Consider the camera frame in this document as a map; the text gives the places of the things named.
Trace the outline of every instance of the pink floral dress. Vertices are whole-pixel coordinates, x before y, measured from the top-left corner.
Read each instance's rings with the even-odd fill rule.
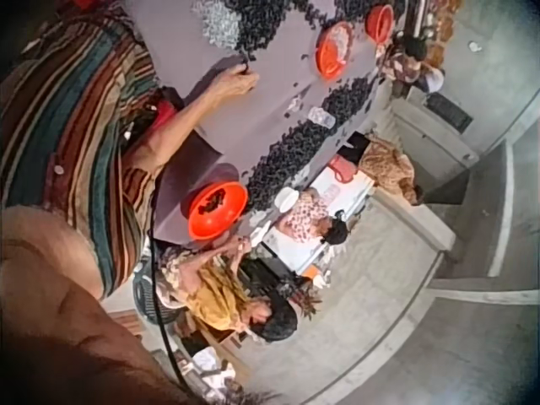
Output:
[[[320,198],[314,198],[310,193],[303,192],[291,212],[285,219],[285,224],[292,231],[294,240],[304,243],[317,237],[312,225],[318,219],[328,216],[328,206]]]

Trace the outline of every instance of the woman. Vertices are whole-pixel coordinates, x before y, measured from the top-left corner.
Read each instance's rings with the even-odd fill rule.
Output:
[[[407,155],[375,135],[355,132],[338,154],[392,195],[405,198],[411,205],[422,203],[423,191],[414,185],[414,167]]]
[[[321,238],[321,243],[340,245],[348,236],[343,211],[329,216],[328,206],[314,188],[300,194],[291,211],[279,220],[278,230],[300,243]]]
[[[163,277],[158,281],[161,302],[170,308],[185,306],[196,318],[220,331],[257,330],[268,339],[269,331],[277,327],[289,330],[279,340],[288,338],[296,330],[294,310],[267,297],[248,298],[240,285],[238,267],[250,250],[250,242],[240,238],[188,258],[168,248],[161,258]],[[218,259],[222,254],[230,257],[227,268]],[[273,325],[278,318],[281,325]]]
[[[221,73],[121,155],[122,129],[156,87],[129,24],[117,3],[55,24],[1,84],[0,385],[19,402],[199,403],[98,300],[138,261],[163,166],[258,76]]]
[[[382,72],[390,79],[412,84],[421,74],[422,61],[427,57],[425,40],[405,34],[394,40],[382,63]]]

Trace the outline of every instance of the table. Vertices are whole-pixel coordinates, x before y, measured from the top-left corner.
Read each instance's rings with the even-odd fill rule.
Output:
[[[362,207],[373,186],[373,180],[362,172],[358,172],[349,183],[340,183],[336,180],[332,169],[328,167],[310,184],[310,187],[315,188],[321,198],[327,202],[328,212],[334,214],[342,209],[345,211],[346,220]],[[282,234],[275,227],[268,231],[262,242],[285,266],[299,275],[327,246],[318,238],[299,243]]]
[[[318,3],[319,8],[324,3],[323,11],[332,16],[333,2]],[[202,22],[191,6],[187,0],[127,0],[127,11],[148,46],[161,82],[175,87],[187,103],[200,91],[199,81],[205,72],[239,61],[231,57],[231,51],[208,43],[202,35]],[[213,181],[240,180],[246,184],[249,170],[268,153],[269,146],[289,127],[296,126],[298,117],[284,116],[290,101],[302,93],[305,104],[320,105],[329,89],[340,85],[324,81],[316,71],[314,53],[319,34],[320,30],[311,30],[302,13],[290,12],[269,47],[255,53],[257,60],[251,68],[261,75],[256,89],[206,117],[197,128],[199,135],[187,139],[164,171],[156,207],[157,239],[192,244],[186,219],[192,196]],[[359,24],[349,65],[340,79],[365,77],[374,69],[375,43]],[[366,104],[376,88],[377,83]],[[366,112],[360,111],[326,140],[310,162],[310,173],[298,186],[304,186],[321,171],[365,118]],[[249,235],[257,226],[250,217],[245,215],[234,230]],[[276,217],[275,210],[270,210],[258,222]]]

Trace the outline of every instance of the white container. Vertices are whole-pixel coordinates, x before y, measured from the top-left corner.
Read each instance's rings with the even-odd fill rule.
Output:
[[[289,211],[298,201],[300,193],[294,188],[284,187],[273,200],[280,213]]]
[[[336,117],[327,113],[321,107],[312,107],[307,114],[308,120],[314,124],[332,129],[336,125]]]

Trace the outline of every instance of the concrete floor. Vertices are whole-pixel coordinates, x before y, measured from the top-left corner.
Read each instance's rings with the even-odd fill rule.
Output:
[[[321,295],[320,313],[303,320],[287,341],[267,346],[247,341],[237,351],[253,370],[247,388],[282,394],[279,404],[331,403],[316,397],[384,344],[381,338],[403,316],[435,257],[393,214],[371,206],[349,236],[346,254],[332,264],[332,287]],[[373,374],[376,367],[366,372]]]
[[[487,283],[464,279],[470,289],[538,289],[537,126],[513,151],[514,215],[502,272]],[[437,299],[396,355],[339,405],[521,403],[538,378],[539,315],[536,305]]]
[[[461,136],[479,154],[540,90],[540,15],[534,0],[473,0],[456,14],[441,93],[472,118]],[[483,50],[472,53],[469,41]]]

